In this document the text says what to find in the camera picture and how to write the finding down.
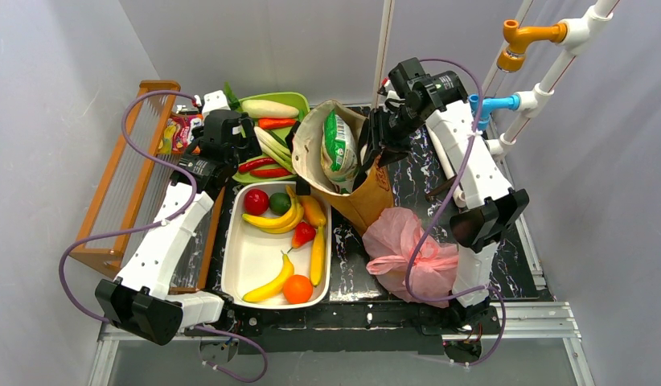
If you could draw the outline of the green chips bag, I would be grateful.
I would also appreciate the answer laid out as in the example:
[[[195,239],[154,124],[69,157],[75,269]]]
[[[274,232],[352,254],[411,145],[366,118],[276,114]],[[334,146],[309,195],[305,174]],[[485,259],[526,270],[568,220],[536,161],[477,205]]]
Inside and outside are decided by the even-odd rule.
[[[323,122],[321,166],[340,194],[350,194],[359,171],[357,146],[350,126],[331,110]]]

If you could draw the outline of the brown paper bag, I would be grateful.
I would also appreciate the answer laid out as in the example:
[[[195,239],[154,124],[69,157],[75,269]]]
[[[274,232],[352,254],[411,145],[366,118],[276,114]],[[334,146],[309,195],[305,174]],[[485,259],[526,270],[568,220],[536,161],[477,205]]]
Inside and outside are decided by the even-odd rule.
[[[394,204],[385,166],[363,166],[359,135],[367,118],[334,100],[317,105],[292,132],[294,172],[359,234]]]

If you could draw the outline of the orange candy bag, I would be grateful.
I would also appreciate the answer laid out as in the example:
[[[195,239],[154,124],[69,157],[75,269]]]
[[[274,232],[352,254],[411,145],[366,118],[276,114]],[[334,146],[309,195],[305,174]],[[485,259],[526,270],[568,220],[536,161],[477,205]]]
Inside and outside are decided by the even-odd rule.
[[[201,114],[172,113],[158,143],[158,154],[182,154],[193,141],[192,130],[202,125]]]

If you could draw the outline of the pink plastic grocery bag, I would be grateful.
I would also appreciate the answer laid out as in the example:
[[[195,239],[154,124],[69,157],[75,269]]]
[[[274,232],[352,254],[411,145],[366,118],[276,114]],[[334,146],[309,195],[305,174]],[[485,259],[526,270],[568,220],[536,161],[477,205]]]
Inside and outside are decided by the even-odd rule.
[[[453,288],[458,249],[455,244],[439,243],[428,236],[407,275],[413,250],[423,235],[421,220],[413,211],[403,207],[383,210],[363,234],[363,245],[370,258],[366,270],[401,300],[444,309],[449,303],[440,299]]]

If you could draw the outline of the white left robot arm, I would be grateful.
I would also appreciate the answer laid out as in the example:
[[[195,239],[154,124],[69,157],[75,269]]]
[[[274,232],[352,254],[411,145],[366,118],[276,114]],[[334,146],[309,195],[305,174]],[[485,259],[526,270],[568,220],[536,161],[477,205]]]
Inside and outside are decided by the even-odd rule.
[[[228,180],[242,162],[259,154],[255,123],[247,113],[217,109],[207,114],[170,175],[155,217],[160,225],[144,235],[113,280],[103,279],[96,287],[96,299],[113,326],[165,345],[182,329],[219,319],[220,296],[173,295],[170,282]]]

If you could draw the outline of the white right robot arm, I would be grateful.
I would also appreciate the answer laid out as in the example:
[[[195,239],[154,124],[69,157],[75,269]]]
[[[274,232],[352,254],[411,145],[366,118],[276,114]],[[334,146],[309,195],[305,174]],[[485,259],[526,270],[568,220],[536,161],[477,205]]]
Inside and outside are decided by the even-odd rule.
[[[425,128],[441,164],[450,168],[445,192],[460,189],[463,204],[449,221],[450,244],[436,242],[413,211],[383,210],[363,238],[367,271],[406,302],[464,310],[485,306],[493,257],[529,197],[499,170],[483,132],[493,109],[515,110],[521,99],[468,93],[456,72],[430,75],[417,58],[398,63],[387,88],[385,106],[373,109],[363,127],[362,163],[386,166],[406,158],[412,134]]]

